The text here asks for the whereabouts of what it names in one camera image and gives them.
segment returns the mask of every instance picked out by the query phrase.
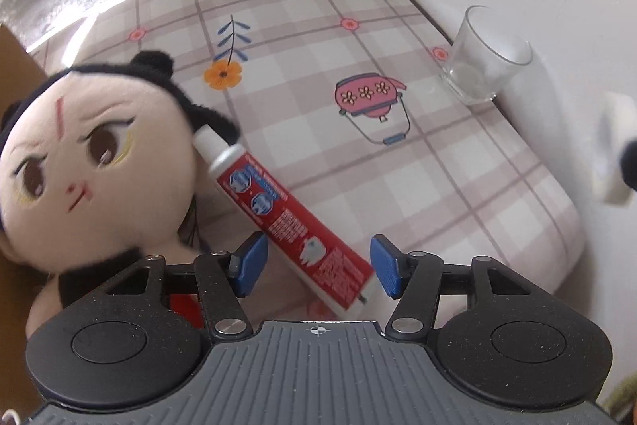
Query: doll mouth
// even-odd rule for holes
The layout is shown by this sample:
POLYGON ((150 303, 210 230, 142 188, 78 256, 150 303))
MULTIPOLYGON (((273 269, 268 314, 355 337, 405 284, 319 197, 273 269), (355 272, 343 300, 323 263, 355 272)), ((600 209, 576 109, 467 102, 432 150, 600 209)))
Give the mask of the doll mouth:
POLYGON ((88 200, 90 200, 93 197, 93 194, 88 189, 88 186, 86 185, 86 183, 82 186, 80 196, 77 197, 77 199, 75 199, 75 202, 71 204, 71 207, 69 208, 67 213, 71 213, 72 210, 75 209, 75 206, 77 206, 80 203, 80 200, 82 200, 84 197, 87 197, 88 200))

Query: pink flower print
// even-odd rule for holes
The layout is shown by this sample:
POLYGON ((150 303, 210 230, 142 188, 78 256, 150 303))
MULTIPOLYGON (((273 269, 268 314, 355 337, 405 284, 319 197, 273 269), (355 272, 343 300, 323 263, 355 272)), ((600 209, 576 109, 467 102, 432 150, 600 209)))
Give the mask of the pink flower print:
POLYGON ((133 31, 131 31, 131 34, 128 35, 128 39, 131 42, 138 42, 141 41, 142 38, 144 38, 145 34, 146 30, 144 28, 133 29, 133 31))
POLYGON ((387 94, 389 92, 389 85, 383 81, 375 83, 374 85, 376 86, 376 92, 382 92, 383 94, 387 94))
POLYGON ((343 103, 349 103, 350 105, 354 105, 354 102, 356 101, 356 96, 352 94, 352 91, 341 92, 341 99, 343 100, 343 103))
POLYGON ((343 19, 341 20, 341 27, 348 29, 349 31, 356 31, 361 25, 355 19, 343 19))
POLYGON ((365 87, 359 88, 359 95, 361 95, 361 98, 367 98, 370 100, 371 97, 374 96, 374 92, 372 92, 372 90, 370 90, 370 88, 365 85, 365 87))
POLYGON ((449 58, 449 53, 447 53, 447 50, 443 49, 442 47, 434 47, 432 52, 434 54, 434 57, 436 57, 440 61, 445 61, 447 60, 447 58, 449 58))

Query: plaid fabric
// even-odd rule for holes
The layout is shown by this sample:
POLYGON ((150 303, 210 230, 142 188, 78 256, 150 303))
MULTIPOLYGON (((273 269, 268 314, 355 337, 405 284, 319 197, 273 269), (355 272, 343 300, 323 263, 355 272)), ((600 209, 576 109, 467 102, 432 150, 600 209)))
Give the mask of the plaid fabric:
MULTIPOLYGON (((582 251, 572 203, 502 114, 439 81, 450 46, 409 0, 129 0, 98 17, 78 60, 139 49, 170 53, 188 95, 237 119, 251 153, 365 258, 384 233, 448 262, 493 256, 554 290, 582 251), (241 65, 233 88, 203 79, 219 56, 241 65)), ((200 221, 219 249, 254 229, 210 198, 200 221)), ((377 299, 365 315, 386 319, 377 299)), ((276 256, 245 304, 257 321, 329 317, 276 256)), ((443 300, 441 319, 461 306, 443 300)))
POLYGON ((66 28, 52 35, 48 40, 31 51, 31 56, 37 61, 47 74, 53 74, 64 68, 62 57, 72 36, 82 26, 84 20, 71 23, 66 28))

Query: toothpaste tube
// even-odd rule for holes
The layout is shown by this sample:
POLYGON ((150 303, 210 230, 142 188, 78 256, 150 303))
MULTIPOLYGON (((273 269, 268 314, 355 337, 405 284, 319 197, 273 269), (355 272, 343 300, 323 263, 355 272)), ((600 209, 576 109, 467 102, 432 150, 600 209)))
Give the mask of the toothpaste tube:
POLYGON ((375 290, 373 269, 286 191, 241 145, 210 127, 194 146, 208 174, 283 252, 292 268, 341 319, 352 319, 375 290))

